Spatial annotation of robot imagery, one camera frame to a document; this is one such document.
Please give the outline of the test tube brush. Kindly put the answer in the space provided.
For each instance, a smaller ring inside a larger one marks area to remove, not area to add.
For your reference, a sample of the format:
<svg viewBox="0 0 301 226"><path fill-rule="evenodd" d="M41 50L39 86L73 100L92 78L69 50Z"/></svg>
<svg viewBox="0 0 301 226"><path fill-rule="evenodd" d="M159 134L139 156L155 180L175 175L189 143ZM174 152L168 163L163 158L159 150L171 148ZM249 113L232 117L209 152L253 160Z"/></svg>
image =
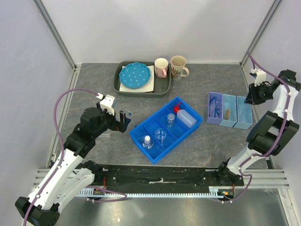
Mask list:
<svg viewBox="0 0 301 226"><path fill-rule="evenodd" d="M231 120L231 107L232 107L232 97L231 95L225 95L224 97L224 119Z"/></svg>

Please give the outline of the round glass flask white stopper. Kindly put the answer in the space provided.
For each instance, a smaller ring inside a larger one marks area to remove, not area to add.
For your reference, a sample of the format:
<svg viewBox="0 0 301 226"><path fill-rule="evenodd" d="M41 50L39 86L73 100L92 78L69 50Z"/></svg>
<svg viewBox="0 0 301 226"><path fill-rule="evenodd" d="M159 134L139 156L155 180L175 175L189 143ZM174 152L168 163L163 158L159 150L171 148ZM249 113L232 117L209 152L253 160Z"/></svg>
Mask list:
<svg viewBox="0 0 301 226"><path fill-rule="evenodd" d="M141 138L141 144L142 144L142 147L147 151L153 150L155 147L154 142L149 135L146 135L143 138Z"/></svg>

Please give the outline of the blue safety glasses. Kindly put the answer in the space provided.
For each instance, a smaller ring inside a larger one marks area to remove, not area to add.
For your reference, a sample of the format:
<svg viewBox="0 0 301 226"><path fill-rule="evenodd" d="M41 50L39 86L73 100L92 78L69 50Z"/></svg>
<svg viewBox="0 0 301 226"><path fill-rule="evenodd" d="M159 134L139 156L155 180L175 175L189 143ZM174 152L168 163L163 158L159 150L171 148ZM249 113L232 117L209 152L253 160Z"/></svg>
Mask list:
<svg viewBox="0 0 301 226"><path fill-rule="evenodd" d="M221 118L222 117L222 96L215 95L209 99L209 117Z"/></svg>

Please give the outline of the clear glass beaker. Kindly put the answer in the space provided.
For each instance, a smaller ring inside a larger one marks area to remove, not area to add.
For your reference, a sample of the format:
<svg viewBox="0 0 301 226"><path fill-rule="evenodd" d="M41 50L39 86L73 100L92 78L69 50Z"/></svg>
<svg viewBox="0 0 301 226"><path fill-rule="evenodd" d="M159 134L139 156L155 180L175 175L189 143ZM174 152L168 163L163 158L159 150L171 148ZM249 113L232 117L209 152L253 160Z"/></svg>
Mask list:
<svg viewBox="0 0 301 226"><path fill-rule="evenodd" d="M163 128L159 128L155 131L155 138L161 143L163 144L166 138L167 132L165 129Z"/></svg>

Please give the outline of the glass stoppered bottle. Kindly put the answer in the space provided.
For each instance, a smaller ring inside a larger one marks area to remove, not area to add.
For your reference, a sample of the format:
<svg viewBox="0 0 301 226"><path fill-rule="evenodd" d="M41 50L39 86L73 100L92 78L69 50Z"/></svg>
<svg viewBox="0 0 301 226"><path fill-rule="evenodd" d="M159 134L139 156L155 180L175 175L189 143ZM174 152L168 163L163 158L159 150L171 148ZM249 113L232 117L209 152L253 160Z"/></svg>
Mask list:
<svg viewBox="0 0 301 226"><path fill-rule="evenodd" d="M169 113L167 115L167 128L170 130L174 126L175 115L173 113Z"/></svg>

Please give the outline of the white wash bottle red cap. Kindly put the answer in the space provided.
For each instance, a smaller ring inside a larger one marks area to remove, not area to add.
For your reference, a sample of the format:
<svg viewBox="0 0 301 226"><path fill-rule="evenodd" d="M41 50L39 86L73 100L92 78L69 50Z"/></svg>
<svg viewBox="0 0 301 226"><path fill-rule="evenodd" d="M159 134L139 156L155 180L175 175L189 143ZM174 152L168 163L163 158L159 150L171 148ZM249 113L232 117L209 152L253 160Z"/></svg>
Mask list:
<svg viewBox="0 0 301 226"><path fill-rule="evenodd" d="M177 118L189 129L193 127L197 120L193 118L186 110L180 108L181 102L179 102L174 108Z"/></svg>

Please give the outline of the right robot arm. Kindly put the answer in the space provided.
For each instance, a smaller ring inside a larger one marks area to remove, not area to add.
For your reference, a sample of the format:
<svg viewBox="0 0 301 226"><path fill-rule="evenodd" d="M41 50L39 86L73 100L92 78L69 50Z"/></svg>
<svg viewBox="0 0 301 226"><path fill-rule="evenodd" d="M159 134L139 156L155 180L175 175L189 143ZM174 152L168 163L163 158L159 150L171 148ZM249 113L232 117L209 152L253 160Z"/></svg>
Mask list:
<svg viewBox="0 0 301 226"><path fill-rule="evenodd" d="M301 89L296 72L282 70L272 82L266 81L261 69L252 69L250 74L255 82L249 85L244 103L260 105L272 100L273 109L254 125L246 138L247 146L219 166L215 179L223 186L242 184L245 169L260 159L278 155L300 128L293 119L294 101Z"/></svg>

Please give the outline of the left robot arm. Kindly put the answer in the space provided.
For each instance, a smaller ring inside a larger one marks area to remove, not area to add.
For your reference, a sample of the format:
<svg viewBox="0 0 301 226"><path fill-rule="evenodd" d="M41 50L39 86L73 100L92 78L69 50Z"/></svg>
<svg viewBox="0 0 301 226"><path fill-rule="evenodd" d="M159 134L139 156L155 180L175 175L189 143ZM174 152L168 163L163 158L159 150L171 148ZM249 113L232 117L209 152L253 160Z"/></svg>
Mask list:
<svg viewBox="0 0 301 226"><path fill-rule="evenodd" d="M87 108L80 123L67 137L58 159L37 188L27 197L19 197L15 206L23 217L23 224L53 226L63 209L86 186L99 185L103 173L96 163L89 161L69 180L69 175L95 146L95 140L106 130L125 132L130 123L124 111L109 114L100 106Z"/></svg>

